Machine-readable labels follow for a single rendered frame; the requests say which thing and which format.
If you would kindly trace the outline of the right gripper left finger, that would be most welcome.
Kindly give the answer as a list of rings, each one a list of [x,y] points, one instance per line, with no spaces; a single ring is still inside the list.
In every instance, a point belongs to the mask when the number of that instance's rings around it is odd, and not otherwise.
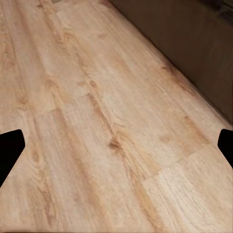
[[[0,186],[25,149],[22,130],[0,134]]]

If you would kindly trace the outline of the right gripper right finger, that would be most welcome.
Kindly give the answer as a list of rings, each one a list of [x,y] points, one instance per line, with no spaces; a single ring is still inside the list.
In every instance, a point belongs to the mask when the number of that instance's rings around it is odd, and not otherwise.
[[[233,168],[233,131],[222,129],[217,144]]]

